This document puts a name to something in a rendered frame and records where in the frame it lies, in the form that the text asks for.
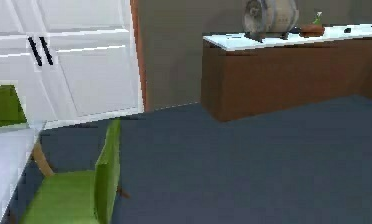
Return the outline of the green chair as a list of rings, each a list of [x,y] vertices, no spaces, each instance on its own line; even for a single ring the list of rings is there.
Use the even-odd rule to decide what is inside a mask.
[[[26,123],[16,89],[13,85],[0,86],[0,127]]]
[[[19,224],[111,224],[116,196],[130,197],[120,184],[121,130],[110,121],[93,169],[45,177]]]

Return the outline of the white table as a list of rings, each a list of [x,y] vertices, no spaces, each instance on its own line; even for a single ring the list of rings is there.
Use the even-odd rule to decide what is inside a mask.
[[[0,224],[45,122],[0,127]]]

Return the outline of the brown counter with white top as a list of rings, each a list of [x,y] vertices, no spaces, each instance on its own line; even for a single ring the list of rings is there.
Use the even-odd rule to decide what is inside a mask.
[[[218,121],[349,95],[372,100],[372,24],[261,43],[242,33],[203,37],[201,104]]]

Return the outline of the brown bowl with plant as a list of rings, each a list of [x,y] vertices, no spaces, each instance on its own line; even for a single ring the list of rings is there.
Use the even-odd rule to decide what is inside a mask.
[[[324,34],[325,28],[321,23],[322,12],[316,13],[314,21],[309,25],[303,25],[301,27],[299,35],[301,37],[319,37]]]

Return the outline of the grey keg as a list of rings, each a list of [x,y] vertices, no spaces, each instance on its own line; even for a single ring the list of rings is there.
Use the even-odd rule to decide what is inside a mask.
[[[286,40],[298,18],[295,0],[247,0],[243,16],[244,35],[258,42],[265,38]]]

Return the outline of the white fridge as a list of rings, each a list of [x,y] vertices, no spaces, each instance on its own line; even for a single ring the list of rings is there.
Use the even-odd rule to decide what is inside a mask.
[[[0,86],[15,87],[29,124],[52,129],[143,111],[132,12],[132,0],[0,0]]]

